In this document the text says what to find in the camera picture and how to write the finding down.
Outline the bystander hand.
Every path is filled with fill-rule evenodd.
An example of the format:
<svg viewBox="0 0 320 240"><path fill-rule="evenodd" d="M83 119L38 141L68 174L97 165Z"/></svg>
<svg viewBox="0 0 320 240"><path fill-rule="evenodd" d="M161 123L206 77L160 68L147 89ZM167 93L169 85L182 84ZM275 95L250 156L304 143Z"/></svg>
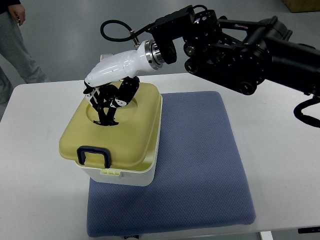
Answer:
<svg viewBox="0 0 320 240"><path fill-rule="evenodd" d="M14 5L9 5L8 11L15 20L15 22L19 25L22 26L23 23L26 20L26 10L22 4L14 4Z"/></svg>

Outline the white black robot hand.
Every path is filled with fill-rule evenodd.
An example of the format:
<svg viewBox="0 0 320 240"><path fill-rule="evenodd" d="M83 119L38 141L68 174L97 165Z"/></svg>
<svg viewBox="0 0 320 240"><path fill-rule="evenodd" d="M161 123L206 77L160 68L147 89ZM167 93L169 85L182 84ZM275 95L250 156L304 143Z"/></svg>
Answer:
<svg viewBox="0 0 320 240"><path fill-rule="evenodd" d="M100 61L84 79L88 86L85 85L83 91L97 111L100 125L117 125L117 108L126 106L140 86L137 74L157 71L164 62L154 40L143 41L136 50L121 52ZM108 84L122 79L119 89Z"/></svg>

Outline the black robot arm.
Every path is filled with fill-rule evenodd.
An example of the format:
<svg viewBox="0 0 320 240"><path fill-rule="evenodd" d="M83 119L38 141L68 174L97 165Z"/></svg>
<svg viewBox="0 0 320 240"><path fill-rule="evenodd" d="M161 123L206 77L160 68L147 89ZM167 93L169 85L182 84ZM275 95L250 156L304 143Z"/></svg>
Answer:
<svg viewBox="0 0 320 240"><path fill-rule="evenodd" d="M320 121L303 109L320 102L320 52L290 42L292 32L276 16L258 22L217 17L205 6L189 5L131 30L133 50L104 56L84 80L84 95L98 113L96 123L115 125L116 109L126 106L139 88L139 72L153 72L177 60L174 40L184 40L188 73L243 95L252 95L264 80L309 96L293 113L301 122Z"/></svg>

